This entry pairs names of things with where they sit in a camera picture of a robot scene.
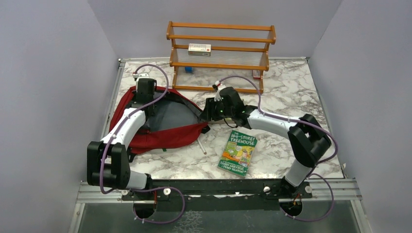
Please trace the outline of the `red backpack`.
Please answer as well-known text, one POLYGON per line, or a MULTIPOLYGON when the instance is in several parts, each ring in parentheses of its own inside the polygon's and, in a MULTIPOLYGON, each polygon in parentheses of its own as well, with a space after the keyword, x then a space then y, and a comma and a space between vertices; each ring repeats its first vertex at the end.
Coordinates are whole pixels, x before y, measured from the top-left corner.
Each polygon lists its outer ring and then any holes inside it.
POLYGON ((149 117, 129 144, 132 154, 155 149, 175 149, 190 145, 210 128, 200 119, 202 110, 174 89, 155 103, 154 115, 149 117))

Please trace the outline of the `green treehouse book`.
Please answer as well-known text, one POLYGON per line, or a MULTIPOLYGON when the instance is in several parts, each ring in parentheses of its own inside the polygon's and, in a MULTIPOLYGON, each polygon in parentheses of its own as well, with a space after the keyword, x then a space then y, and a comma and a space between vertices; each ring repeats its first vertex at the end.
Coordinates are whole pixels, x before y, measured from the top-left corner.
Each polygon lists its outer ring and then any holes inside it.
POLYGON ((232 130, 217 167, 239 177, 246 177, 257 143, 256 137, 232 130))

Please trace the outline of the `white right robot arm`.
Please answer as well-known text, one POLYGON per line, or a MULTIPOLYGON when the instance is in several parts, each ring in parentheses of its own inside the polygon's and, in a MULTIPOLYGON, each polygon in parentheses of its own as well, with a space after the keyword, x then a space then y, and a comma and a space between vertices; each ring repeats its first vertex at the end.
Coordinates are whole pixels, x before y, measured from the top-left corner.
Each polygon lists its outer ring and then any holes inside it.
POLYGON ((238 127, 263 130, 288 139, 295 160, 280 185, 281 193, 288 198, 299 192, 300 185, 332 145, 327 131, 314 116, 286 117, 264 112, 257 106, 244 104, 232 87, 207 98, 200 118, 204 121, 230 118, 238 127))

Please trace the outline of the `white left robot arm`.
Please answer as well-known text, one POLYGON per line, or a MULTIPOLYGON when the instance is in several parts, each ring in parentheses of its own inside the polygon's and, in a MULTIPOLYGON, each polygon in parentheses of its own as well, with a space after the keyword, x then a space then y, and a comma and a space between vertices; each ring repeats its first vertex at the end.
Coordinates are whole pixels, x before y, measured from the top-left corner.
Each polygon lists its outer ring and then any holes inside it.
POLYGON ((147 117, 154 112, 155 91, 156 80, 139 78, 131 106, 124 109, 120 120, 105 137, 87 146, 87 183, 98 186, 103 194, 116 189, 134 189, 140 199, 152 195, 150 175, 130 170, 127 149, 147 117))

